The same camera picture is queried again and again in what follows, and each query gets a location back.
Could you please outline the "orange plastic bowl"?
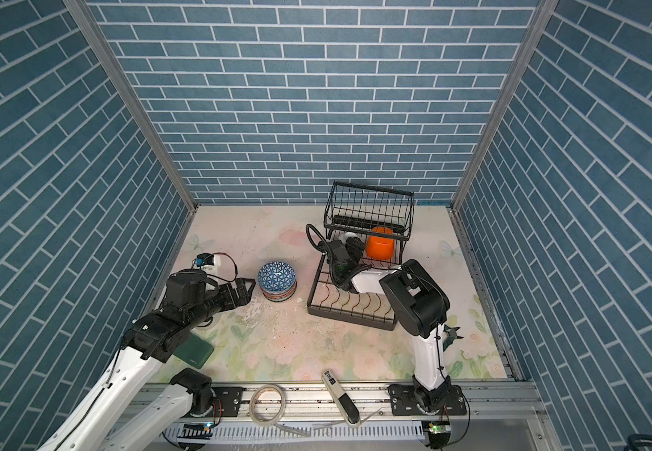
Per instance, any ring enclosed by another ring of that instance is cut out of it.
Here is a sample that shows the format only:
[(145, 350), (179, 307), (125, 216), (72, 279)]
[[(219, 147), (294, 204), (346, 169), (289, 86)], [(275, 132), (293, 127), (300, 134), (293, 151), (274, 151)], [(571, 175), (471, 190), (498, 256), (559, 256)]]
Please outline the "orange plastic bowl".
[(370, 259), (387, 261), (395, 254), (394, 231), (390, 227), (373, 227), (367, 238), (365, 253)]

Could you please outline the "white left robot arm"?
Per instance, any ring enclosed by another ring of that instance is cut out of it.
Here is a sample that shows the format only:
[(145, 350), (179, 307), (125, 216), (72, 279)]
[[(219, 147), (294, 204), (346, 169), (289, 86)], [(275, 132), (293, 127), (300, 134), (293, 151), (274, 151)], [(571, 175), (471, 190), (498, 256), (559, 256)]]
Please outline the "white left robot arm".
[(239, 277), (220, 283), (200, 269), (172, 274), (160, 307), (128, 329), (95, 387), (42, 444), (43, 450), (143, 450), (186, 415), (219, 419), (223, 404), (211, 378), (187, 368), (121, 428), (115, 424), (151, 377), (192, 330), (215, 315), (247, 306), (256, 281)]

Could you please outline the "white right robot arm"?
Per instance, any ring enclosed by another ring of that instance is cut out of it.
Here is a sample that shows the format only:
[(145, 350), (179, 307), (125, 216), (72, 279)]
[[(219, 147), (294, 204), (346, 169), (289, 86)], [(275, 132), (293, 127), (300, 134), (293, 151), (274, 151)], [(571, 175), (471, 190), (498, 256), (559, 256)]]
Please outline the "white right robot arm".
[(437, 282), (416, 260), (391, 268), (359, 262), (365, 245), (356, 237), (321, 240), (315, 248), (325, 255), (332, 282), (356, 294), (387, 299), (395, 320), (412, 337), (414, 375), (412, 398), (424, 413), (465, 415), (469, 407), (445, 367), (445, 349), (459, 339), (457, 328), (446, 324), (450, 301)]

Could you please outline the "blue triangle patterned bowl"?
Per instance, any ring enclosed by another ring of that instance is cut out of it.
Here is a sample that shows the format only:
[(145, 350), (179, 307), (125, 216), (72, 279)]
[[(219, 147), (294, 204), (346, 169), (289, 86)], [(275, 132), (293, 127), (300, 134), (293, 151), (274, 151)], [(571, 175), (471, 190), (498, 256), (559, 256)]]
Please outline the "blue triangle patterned bowl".
[(297, 285), (297, 276), (290, 263), (271, 261), (258, 271), (258, 285), (270, 293), (289, 291)]

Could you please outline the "black wire dish rack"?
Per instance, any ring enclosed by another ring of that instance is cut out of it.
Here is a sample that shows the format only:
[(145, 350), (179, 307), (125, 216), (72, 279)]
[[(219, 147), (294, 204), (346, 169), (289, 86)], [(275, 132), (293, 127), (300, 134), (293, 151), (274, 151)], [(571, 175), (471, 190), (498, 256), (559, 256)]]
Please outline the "black wire dish rack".
[(412, 235), (415, 195), (394, 188), (334, 182), (321, 229), (306, 227), (320, 253), (306, 309), (313, 316), (392, 331), (391, 304), (373, 289), (358, 289), (368, 270), (401, 264)]

